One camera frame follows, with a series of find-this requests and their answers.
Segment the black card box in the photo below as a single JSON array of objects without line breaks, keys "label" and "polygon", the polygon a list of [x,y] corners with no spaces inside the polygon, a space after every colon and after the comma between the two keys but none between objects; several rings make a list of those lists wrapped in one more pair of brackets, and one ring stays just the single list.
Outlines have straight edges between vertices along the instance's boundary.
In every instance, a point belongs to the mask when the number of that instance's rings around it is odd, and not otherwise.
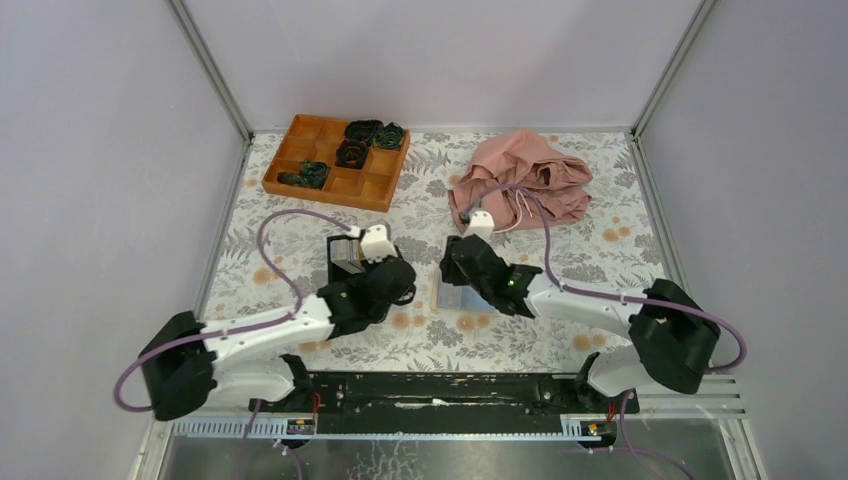
[{"label": "black card box", "polygon": [[361,251],[360,241],[345,235],[329,236],[326,239],[326,258],[329,283],[340,282],[370,269]]}]

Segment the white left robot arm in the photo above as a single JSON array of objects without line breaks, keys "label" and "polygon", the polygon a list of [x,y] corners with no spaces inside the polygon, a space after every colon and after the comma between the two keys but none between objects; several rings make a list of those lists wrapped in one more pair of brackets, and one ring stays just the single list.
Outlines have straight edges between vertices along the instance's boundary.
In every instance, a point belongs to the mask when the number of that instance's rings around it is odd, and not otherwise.
[{"label": "white left robot arm", "polygon": [[281,307],[203,324],[193,312],[172,316],[139,358],[153,415],[175,420],[203,406],[253,400],[296,411],[309,401],[309,375],[286,349],[366,330],[410,300],[416,273],[390,257],[363,273],[330,283],[298,307]]}]

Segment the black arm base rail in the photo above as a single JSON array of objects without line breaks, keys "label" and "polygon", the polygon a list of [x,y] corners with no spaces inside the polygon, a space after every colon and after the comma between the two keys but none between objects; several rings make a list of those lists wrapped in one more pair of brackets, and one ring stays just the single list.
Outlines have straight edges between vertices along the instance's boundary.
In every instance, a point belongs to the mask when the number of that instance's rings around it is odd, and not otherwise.
[{"label": "black arm base rail", "polygon": [[568,374],[314,372],[285,399],[250,406],[262,413],[303,414],[332,426],[459,429],[493,432],[538,425],[556,415],[610,420],[620,408],[639,404],[623,396],[602,397]]}]

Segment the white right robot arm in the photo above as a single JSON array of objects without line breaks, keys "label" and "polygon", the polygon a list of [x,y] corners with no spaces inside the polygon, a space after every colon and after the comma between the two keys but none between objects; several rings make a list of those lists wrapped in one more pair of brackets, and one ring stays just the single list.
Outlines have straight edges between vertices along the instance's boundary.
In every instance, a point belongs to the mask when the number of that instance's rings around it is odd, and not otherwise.
[{"label": "white right robot arm", "polygon": [[664,279],[636,295],[559,287],[539,267],[507,263],[477,235],[449,237],[440,271],[444,282],[472,288],[504,315],[569,320],[629,340],[581,367],[573,396],[589,412],[648,385],[697,393],[720,337],[717,323]]}]

